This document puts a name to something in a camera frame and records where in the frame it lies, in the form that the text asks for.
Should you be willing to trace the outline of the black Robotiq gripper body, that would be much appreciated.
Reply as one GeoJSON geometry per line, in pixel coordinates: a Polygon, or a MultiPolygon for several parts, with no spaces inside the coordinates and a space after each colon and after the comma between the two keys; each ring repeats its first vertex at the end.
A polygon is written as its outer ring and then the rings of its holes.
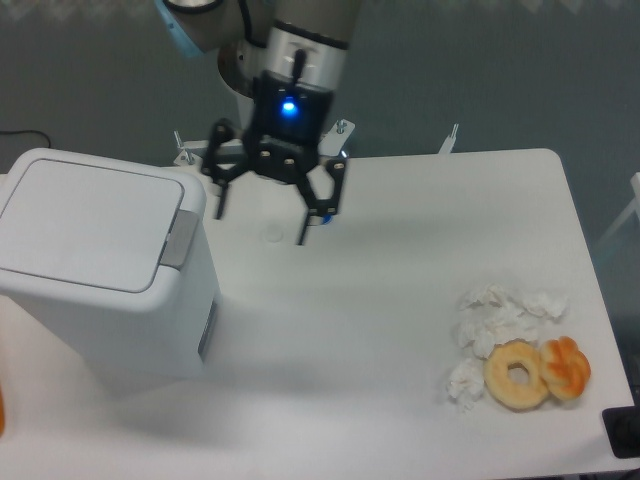
{"type": "Polygon", "coordinates": [[[263,71],[249,127],[242,135],[248,168],[284,184],[299,183],[319,163],[318,144],[334,93],[263,71]]]}

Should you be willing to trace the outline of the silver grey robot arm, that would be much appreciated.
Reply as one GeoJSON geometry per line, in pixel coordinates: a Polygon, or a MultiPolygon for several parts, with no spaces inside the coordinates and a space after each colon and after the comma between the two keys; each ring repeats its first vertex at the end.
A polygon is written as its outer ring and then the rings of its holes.
{"type": "Polygon", "coordinates": [[[306,206],[297,242],[309,226],[338,214],[352,122],[328,125],[361,10],[358,1],[159,1],[176,45],[188,56],[214,51],[236,95],[240,124],[219,119],[198,155],[219,189],[224,215],[233,181],[247,172],[293,185],[306,206]]]}

